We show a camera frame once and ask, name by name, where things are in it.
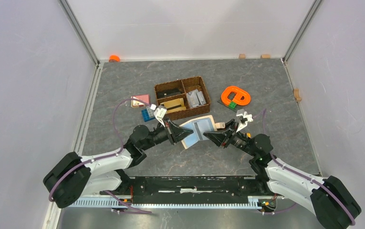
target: blue block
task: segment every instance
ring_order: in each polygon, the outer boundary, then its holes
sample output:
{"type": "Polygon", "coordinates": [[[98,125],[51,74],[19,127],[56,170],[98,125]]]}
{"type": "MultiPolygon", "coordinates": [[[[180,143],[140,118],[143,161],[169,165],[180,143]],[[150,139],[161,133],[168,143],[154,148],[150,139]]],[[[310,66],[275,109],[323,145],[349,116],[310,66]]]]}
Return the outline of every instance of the blue block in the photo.
{"type": "Polygon", "coordinates": [[[155,117],[150,117],[146,109],[142,110],[142,116],[145,122],[155,119],[155,117]]]}

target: orange ring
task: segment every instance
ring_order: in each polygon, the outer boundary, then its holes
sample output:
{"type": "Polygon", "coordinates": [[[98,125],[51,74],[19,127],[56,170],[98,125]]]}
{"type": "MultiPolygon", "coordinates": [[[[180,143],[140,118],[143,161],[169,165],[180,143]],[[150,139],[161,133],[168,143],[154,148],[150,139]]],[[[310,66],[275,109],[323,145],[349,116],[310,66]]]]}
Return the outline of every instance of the orange ring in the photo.
{"type": "Polygon", "coordinates": [[[120,58],[118,56],[112,55],[109,57],[109,62],[119,62],[120,58]]]}

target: wooden box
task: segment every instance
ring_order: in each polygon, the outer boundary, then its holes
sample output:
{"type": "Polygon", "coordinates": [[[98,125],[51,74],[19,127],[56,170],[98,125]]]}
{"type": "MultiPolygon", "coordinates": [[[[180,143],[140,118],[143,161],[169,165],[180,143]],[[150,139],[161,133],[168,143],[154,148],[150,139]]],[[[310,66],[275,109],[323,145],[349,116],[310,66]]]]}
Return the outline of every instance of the wooden box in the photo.
{"type": "Polygon", "coordinates": [[[210,111],[209,94],[208,94],[208,91],[206,90],[205,82],[203,82],[203,79],[200,76],[195,76],[192,78],[157,84],[154,86],[154,91],[156,94],[157,105],[160,105],[160,103],[162,103],[162,102],[170,101],[173,99],[179,99],[179,98],[184,99],[185,107],[187,109],[185,111],[177,111],[177,112],[172,112],[172,113],[166,114],[166,116],[168,116],[171,120],[205,114],[210,111]],[[177,88],[181,92],[181,94],[177,94],[177,95],[165,97],[165,98],[160,98],[160,99],[157,97],[158,92],[170,90],[170,89],[174,89],[174,88],[177,88]],[[203,97],[205,97],[206,104],[202,105],[202,106],[191,108],[191,107],[189,107],[189,103],[187,100],[187,93],[191,92],[195,89],[202,91],[203,97]]]}

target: orange toy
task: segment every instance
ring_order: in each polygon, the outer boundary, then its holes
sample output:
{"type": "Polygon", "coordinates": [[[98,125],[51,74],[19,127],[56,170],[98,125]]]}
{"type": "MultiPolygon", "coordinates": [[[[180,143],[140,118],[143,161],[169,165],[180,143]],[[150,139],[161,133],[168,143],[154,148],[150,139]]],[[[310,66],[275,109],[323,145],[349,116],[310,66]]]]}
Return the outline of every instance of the orange toy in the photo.
{"type": "Polygon", "coordinates": [[[239,87],[230,86],[230,87],[227,87],[223,91],[223,93],[221,94],[221,101],[226,106],[229,106],[231,102],[234,102],[234,103],[236,103],[237,105],[240,105],[240,106],[245,106],[245,105],[250,103],[251,96],[248,92],[244,91],[243,89],[241,89],[239,87]],[[235,93],[236,94],[234,96],[233,100],[229,99],[229,94],[230,93],[235,93]]]}
{"type": "Polygon", "coordinates": [[[109,57],[109,62],[119,62],[120,58],[118,56],[112,55],[109,57]]]}

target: small orange object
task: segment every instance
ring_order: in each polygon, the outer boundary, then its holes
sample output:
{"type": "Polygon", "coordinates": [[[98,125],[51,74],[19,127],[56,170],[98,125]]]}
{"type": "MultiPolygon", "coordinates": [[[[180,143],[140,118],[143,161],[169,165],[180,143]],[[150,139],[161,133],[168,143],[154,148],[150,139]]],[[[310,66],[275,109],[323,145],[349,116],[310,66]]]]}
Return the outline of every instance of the small orange object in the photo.
{"type": "Polygon", "coordinates": [[[112,55],[109,57],[109,62],[119,62],[120,58],[118,56],[112,55]]]}
{"type": "Polygon", "coordinates": [[[243,89],[236,87],[236,86],[230,86],[227,87],[223,93],[221,94],[221,101],[223,104],[228,106],[231,102],[235,102],[237,105],[245,106],[250,103],[251,96],[248,92],[244,91],[243,89]],[[233,100],[229,99],[229,94],[235,93],[233,100]]]}
{"type": "Polygon", "coordinates": [[[295,88],[293,90],[293,96],[295,96],[296,102],[300,102],[302,98],[299,96],[299,88],[295,88]]]}
{"type": "Polygon", "coordinates": [[[261,55],[261,59],[269,59],[269,58],[271,58],[271,55],[269,55],[269,54],[262,54],[261,55]]]}

